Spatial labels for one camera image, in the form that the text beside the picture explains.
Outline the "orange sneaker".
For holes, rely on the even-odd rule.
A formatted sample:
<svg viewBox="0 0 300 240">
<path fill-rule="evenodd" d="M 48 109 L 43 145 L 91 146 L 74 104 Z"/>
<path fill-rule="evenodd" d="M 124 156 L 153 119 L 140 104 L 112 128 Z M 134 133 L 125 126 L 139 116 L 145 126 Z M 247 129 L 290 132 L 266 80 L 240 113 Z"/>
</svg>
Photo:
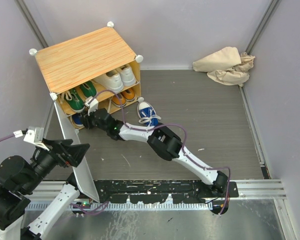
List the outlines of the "orange sneaker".
<svg viewBox="0 0 300 240">
<path fill-rule="evenodd" d="M 127 100 L 123 97 L 121 93 L 115 94 L 108 100 L 107 112 L 113 114 L 119 111 L 122 107 L 125 107 Z"/>
<path fill-rule="evenodd" d="M 121 95 L 125 98 L 127 102 L 133 102 L 136 98 L 135 92 L 132 88 L 128 88 L 121 92 Z"/>
</svg>

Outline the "blue sneaker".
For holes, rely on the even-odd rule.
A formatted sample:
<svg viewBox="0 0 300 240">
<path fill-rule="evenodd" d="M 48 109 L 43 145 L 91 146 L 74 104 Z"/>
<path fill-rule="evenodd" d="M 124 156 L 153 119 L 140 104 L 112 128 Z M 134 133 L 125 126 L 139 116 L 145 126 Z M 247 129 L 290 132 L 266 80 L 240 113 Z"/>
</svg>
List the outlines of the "blue sneaker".
<svg viewBox="0 0 300 240">
<path fill-rule="evenodd" d="M 138 122 L 146 127 L 156 127 L 161 120 L 155 109 L 146 101 L 139 102 L 137 105 Z"/>
<path fill-rule="evenodd" d="M 84 126 L 82 121 L 80 120 L 80 114 L 76 113 L 76 114 L 72 115 L 71 119 L 72 119 L 73 124 L 75 126 L 77 126 L 78 128 L 81 128 Z"/>
</svg>

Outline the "white cabinet door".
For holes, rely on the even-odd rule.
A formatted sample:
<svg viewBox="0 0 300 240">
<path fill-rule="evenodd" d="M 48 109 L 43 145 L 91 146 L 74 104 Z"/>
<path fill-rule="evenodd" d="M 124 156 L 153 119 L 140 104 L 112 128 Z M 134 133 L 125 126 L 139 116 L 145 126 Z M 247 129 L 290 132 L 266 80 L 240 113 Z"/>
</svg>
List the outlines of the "white cabinet door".
<svg viewBox="0 0 300 240">
<path fill-rule="evenodd" d="M 60 105 L 56 101 L 53 104 L 59 120 L 63 137 L 65 139 L 72 139 L 75 145 L 80 144 L 81 142 L 78 137 L 79 131 L 73 127 L 72 123 L 70 122 Z M 85 154 L 83 154 L 83 159 L 78 167 L 73 167 L 72 169 L 80 192 L 99 203 L 100 197 Z"/>
</svg>

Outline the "green sneaker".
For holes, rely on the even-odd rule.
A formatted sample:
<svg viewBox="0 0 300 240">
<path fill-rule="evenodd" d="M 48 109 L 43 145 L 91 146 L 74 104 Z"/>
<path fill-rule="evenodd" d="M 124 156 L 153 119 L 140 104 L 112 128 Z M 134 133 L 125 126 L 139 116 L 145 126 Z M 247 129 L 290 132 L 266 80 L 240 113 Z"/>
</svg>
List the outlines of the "green sneaker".
<svg viewBox="0 0 300 240">
<path fill-rule="evenodd" d="M 58 99 L 61 103 L 66 102 L 75 113 L 81 113 L 85 108 L 84 101 L 75 88 L 62 92 Z"/>
<path fill-rule="evenodd" d="M 93 83 L 89 80 L 85 83 L 79 85 L 80 90 L 86 98 L 94 97 L 97 95 L 97 89 L 93 85 Z"/>
</svg>

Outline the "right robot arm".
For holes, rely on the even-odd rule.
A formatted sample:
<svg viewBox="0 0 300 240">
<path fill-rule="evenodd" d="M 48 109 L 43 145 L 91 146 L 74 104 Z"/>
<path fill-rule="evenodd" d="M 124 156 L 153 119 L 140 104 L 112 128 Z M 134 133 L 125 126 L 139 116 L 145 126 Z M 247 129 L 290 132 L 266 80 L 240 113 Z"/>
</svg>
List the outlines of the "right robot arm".
<svg viewBox="0 0 300 240">
<path fill-rule="evenodd" d="M 85 110 L 79 119 L 85 128 L 97 127 L 115 141 L 147 143 L 161 159 L 176 162 L 199 177 L 213 196 L 227 195 L 229 177 L 221 168 L 213 168 L 191 153 L 185 141 L 169 128 L 170 124 L 137 126 L 113 118 L 104 108 L 94 112 Z"/>
</svg>

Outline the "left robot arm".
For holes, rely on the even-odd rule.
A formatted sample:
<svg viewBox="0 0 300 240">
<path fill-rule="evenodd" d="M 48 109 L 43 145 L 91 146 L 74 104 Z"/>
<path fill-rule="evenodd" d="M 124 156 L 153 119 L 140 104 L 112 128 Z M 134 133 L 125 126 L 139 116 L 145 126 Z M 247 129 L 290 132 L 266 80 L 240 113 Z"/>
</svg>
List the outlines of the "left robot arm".
<svg viewBox="0 0 300 240">
<path fill-rule="evenodd" d="M 0 240 L 45 240 L 48 233 L 66 210 L 78 197 L 90 193 L 90 185 L 84 181 L 75 182 L 70 176 L 62 189 L 44 212 L 28 226 L 22 221 L 35 188 L 56 167 L 78 167 L 90 145 L 74 144 L 71 139 L 47 140 L 44 147 L 37 146 L 32 163 L 14 155 L 0 164 Z"/>
</svg>

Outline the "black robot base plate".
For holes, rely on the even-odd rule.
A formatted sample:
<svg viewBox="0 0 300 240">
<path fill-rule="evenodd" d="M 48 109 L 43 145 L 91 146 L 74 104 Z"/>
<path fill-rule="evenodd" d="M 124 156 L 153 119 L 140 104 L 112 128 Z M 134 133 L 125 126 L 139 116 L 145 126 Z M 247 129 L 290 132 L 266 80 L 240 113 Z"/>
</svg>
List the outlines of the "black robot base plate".
<svg viewBox="0 0 300 240">
<path fill-rule="evenodd" d="M 100 203 L 162 204 L 171 197 L 174 204 L 194 204 L 217 198 L 201 180 L 96 180 L 94 184 Z"/>
</svg>

